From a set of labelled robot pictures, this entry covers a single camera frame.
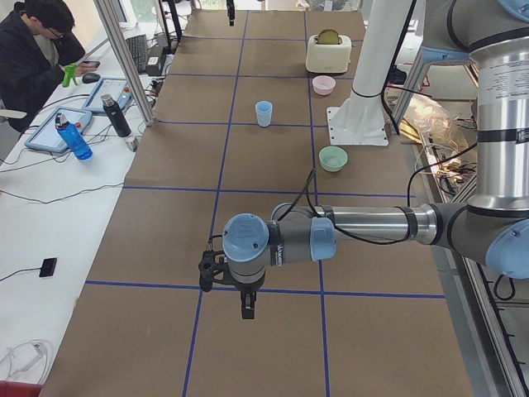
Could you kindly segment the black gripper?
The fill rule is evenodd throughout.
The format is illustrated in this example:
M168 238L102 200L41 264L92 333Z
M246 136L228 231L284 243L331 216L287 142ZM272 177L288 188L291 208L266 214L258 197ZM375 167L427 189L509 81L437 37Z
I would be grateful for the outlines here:
M227 258L223 251L204 251L198 264L198 270L199 286L203 292L211 291L214 284L235 284L235 279L231 276ZM243 319L255 318L256 298L257 292L255 290L246 289L241 291L241 316Z

